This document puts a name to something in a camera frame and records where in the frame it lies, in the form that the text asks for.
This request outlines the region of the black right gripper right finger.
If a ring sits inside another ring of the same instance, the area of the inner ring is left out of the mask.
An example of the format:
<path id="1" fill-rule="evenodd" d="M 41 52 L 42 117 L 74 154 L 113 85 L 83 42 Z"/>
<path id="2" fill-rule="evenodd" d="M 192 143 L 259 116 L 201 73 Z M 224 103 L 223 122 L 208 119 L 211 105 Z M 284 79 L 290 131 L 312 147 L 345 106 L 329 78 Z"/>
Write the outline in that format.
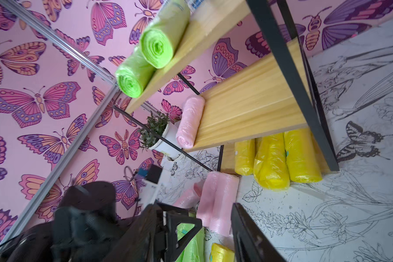
<path id="1" fill-rule="evenodd" d="M 232 207 L 231 229 L 237 262 L 286 261 L 239 203 Z"/>

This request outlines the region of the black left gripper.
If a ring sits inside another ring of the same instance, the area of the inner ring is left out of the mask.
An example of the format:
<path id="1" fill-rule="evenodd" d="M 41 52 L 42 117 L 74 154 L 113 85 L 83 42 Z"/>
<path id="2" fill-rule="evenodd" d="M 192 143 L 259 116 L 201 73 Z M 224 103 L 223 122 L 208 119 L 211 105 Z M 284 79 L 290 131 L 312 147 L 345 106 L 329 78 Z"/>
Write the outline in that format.
<path id="1" fill-rule="evenodd" d="M 202 221 L 187 209 L 156 202 L 153 262 L 175 262 L 202 229 Z"/>

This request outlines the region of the yellow roll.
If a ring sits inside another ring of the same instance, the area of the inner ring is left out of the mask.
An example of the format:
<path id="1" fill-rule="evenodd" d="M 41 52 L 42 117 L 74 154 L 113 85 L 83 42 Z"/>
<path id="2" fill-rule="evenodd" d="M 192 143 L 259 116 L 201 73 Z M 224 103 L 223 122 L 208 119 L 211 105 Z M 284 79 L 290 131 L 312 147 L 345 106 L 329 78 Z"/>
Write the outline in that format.
<path id="1" fill-rule="evenodd" d="M 263 137 L 254 159 L 254 178 L 265 189 L 284 191 L 290 186 L 283 133 Z"/>
<path id="2" fill-rule="evenodd" d="M 212 244 L 209 262 L 234 262 L 234 260 L 234 251 L 218 243 Z"/>
<path id="3" fill-rule="evenodd" d="M 290 180 L 297 183 L 322 181 L 309 128 L 284 132 L 286 164 Z"/>
<path id="4" fill-rule="evenodd" d="M 252 175 L 255 159 L 255 140 L 245 140 L 236 142 L 235 151 L 235 172 L 238 175 Z"/>

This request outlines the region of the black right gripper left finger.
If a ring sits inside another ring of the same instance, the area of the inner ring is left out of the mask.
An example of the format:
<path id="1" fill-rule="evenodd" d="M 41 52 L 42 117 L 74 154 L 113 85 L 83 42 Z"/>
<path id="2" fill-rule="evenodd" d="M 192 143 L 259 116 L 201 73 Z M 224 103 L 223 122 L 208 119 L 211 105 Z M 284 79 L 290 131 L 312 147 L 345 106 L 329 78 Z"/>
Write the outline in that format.
<path id="1" fill-rule="evenodd" d="M 156 207 L 153 204 L 144 209 L 103 261 L 152 262 L 155 232 Z"/>

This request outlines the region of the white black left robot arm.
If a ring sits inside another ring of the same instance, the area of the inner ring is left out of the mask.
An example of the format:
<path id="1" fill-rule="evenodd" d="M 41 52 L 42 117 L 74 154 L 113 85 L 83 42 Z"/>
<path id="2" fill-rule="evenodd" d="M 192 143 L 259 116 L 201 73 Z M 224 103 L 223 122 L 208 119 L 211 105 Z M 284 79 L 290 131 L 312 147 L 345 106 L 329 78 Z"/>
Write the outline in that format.
<path id="1" fill-rule="evenodd" d="M 119 220 L 114 186 L 98 181 L 70 187 L 53 221 L 0 245 L 0 262 L 173 262 L 201 228 L 187 210 L 162 203 Z"/>

